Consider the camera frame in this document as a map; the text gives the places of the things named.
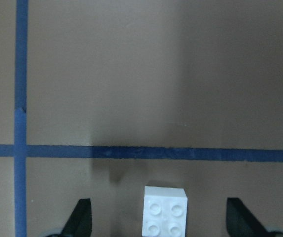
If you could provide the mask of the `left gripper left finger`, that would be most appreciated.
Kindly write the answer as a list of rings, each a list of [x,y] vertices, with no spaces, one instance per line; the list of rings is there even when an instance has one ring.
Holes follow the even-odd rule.
[[[91,200],[80,199],[66,222],[63,237],[90,237],[92,233]]]

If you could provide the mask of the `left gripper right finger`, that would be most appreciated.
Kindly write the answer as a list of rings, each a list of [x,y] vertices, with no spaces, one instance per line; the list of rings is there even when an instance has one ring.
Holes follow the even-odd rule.
[[[226,229],[231,237],[269,237],[270,233],[239,198],[226,202]]]

